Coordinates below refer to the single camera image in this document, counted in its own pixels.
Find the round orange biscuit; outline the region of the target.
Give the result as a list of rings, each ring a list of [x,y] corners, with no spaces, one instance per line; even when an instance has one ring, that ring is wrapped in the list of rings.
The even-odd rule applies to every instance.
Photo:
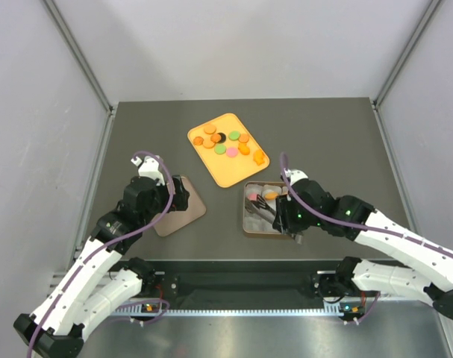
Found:
[[[263,195],[267,201],[275,200],[279,194],[277,192],[271,191]]]

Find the metal tongs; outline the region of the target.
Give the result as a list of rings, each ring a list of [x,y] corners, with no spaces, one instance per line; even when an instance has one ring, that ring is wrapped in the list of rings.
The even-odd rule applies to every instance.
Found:
[[[283,224],[283,220],[277,211],[271,208],[263,197],[259,197],[256,201],[250,201],[245,199],[245,209],[252,214],[259,216],[271,224],[279,223]]]

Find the green cookie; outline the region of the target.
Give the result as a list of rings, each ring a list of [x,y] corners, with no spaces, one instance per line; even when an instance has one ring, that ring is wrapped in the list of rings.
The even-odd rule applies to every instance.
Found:
[[[223,144],[216,144],[214,147],[214,151],[218,155],[223,155],[227,151],[227,147]]]
[[[228,138],[232,141],[236,141],[240,138],[241,133],[239,131],[232,131],[229,133]]]

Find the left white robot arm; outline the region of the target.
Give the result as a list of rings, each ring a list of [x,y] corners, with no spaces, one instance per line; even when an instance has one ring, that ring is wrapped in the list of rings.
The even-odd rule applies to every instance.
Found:
[[[93,331],[130,298],[150,295],[158,279],[153,266],[129,259],[103,288],[101,279],[129,248],[167,213],[185,211],[190,198],[182,178],[136,176],[114,210],[102,216],[79,257],[55,290],[32,313],[22,313],[13,327],[27,345],[27,355],[77,357]]]

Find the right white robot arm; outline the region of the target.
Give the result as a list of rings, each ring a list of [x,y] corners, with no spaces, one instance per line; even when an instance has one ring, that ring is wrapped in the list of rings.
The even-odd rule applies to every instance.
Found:
[[[453,250],[395,223],[352,195],[334,198],[300,171],[284,181],[287,193],[276,198],[273,227],[289,235],[317,227],[331,236],[368,246],[402,263],[383,266],[345,258],[336,271],[337,289],[380,292],[421,301],[453,320]]]

